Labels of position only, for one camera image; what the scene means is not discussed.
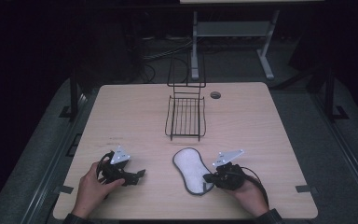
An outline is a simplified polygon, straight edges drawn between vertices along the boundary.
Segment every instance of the small black tab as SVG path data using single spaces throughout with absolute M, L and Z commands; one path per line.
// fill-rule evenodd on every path
M 308 185 L 296 186 L 298 193 L 310 192 L 313 196 L 318 196 L 319 192 L 315 187 L 310 188 Z
M 310 192 L 310 187 L 308 185 L 296 186 L 298 193 Z
M 64 106 L 59 118 L 71 118 L 71 107 L 69 105 Z
M 79 145 L 82 133 L 77 133 L 74 140 L 72 141 L 72 145 L 69 146 L 68 150 L 66 151 L 66 157 L 74 157 L 77 147 Z
M 55 190 L 53 190 L 53 192 L 57 193 L 57 194 L 60 194 L 61 192 L 71 194 L 73 190 L 74 190 L 74 188 L 71 188 L 71 187 L 58 186 L 58 187 L 55 188 Z
M 336 106 L 336 109 L 338 111 L 338 114 L 333 115 L 333 119 L 349 119 L 350 117 L 345 112 L 344 108 L 342 106 L 338 105 Z

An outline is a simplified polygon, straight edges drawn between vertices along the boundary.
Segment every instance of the finger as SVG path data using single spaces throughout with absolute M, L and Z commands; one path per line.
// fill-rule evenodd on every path
M 105 164 L 105 163 L 107 163 L 108 161 L 109 161 L 109 160 L 102 161 L 101 164 Z M 89 168 L 89 170 L 96 172 L 99 165 L 100 165 L 100 161 L 96 161 L 96 162 L 94 162 L 94 163 L 91 165 L 91 167 Z
M 86 173 L 88 176 L 95 176 L 97 178 L 97 168 L 98 168 L 98 162 L 94 162 L 91 167 L 89 168 L 89 171 Z
M 112 190 L 123 185 L 124 183 L 125 183 L 125 179 L 117 179 L 117 180 L 113 181 L 112 183 L 105 185 L 105 188 L 107 188 L 108 191 L 111 192 Z

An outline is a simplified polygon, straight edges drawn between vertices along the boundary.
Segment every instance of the person's left hand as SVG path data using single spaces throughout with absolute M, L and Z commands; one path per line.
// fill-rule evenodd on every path
M 90 213 L 103 201 L 107 194 L 124 184 L 124 179 L 103 185 L 97 178 L 98 162 L 94 162 L 89 171 L 80 178 L 76 203 L 72 214 L 87 219 Z

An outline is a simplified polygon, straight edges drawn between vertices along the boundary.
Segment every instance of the person's right hand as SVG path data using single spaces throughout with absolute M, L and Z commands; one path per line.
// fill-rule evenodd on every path
M 263 193 L 251 181 L 245 180 L 240 188 L 235 190 L 225 189 L 225 192 L 237 199 L 242 208 L 254 217 L 260 217 L 269 211 Z

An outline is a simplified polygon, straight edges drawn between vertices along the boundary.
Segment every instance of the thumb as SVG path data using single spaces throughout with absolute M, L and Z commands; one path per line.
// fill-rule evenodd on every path
M 121 185 L 123 185 L 124 182 L 126 182 L 124 179 L 118 179 L 118 180 L 115 180 L 112 183 L 109 183 L 109 184 L 104 185 L 104 186 L 107 188 L 107 190 L 109 192 L 111 192 L 112 190 L 114 190 L 114 189 L 120 187 Z

